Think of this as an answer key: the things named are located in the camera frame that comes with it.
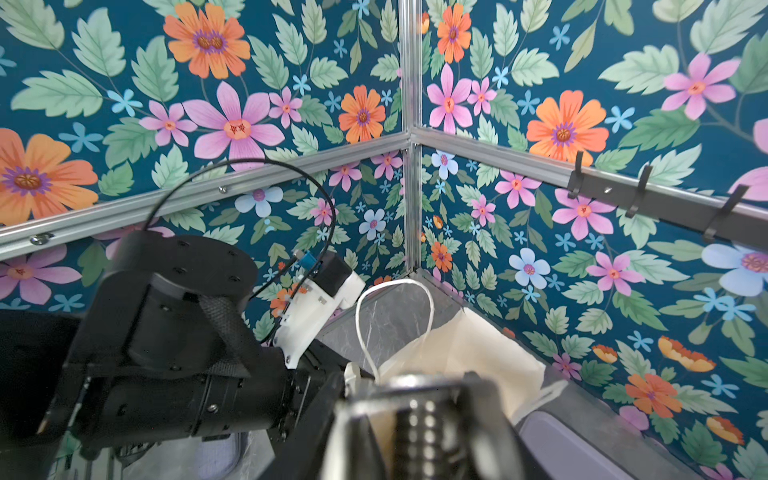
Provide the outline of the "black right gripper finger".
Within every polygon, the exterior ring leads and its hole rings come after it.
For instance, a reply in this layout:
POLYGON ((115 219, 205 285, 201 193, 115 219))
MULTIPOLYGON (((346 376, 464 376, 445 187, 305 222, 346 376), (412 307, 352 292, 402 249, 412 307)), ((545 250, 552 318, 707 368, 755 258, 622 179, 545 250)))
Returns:
POLYGON ((293 429, 260 479, 319 478, 335 420, 335 407, 342 399, 344 390, 341 372, 331 373, 312 398, 308 397, 309 388, 303 389, 293 429))

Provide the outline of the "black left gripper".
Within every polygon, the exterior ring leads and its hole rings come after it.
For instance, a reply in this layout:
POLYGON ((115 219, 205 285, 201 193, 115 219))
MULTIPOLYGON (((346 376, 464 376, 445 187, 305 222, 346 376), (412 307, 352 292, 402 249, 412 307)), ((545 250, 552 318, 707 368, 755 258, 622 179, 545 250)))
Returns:
POLYGON ((322 387, 335 373, 343 374, 349 360, 326 344, 311 344, 292 370, 291 390, 281 421, 281 441, 285 442, 306 415, 322 387))

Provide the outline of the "printed white paper bag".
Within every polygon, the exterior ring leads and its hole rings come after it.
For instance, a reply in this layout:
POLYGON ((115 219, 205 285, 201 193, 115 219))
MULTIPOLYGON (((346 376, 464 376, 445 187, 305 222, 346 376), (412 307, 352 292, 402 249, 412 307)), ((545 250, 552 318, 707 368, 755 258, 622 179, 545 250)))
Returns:
POLYGON ((475 373, 494 382, 501 395, 502 411, 514 425, 558 398, 567 388, 566 380, 546 386, 545 365, 473 311, 461 308, 451 320, 438 328, 434 326, 435 313, 431 291, 425 284, 413 279, 384 282, 360 295, 355 303, 355 328, 376 383, 383 385, 408 374, 457 380, 475 373), (367 348, 367 341, 363 339, 362 303, 380 290, 399 285, 413 285, 424 292, 428 305, 426 331, 379 367, 367 348))

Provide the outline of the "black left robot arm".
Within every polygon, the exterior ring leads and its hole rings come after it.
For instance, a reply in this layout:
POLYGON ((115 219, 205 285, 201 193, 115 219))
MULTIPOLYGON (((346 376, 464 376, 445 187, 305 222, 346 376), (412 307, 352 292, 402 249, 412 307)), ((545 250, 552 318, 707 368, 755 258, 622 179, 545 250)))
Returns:
POLYGON ((126 235, 83 317, 1 315, 1 454, 35 467, 73 435, 106 447, 323 425, 343 361, 315 337, 261 344, 243 313, 255 262, 199 236, 126 235))

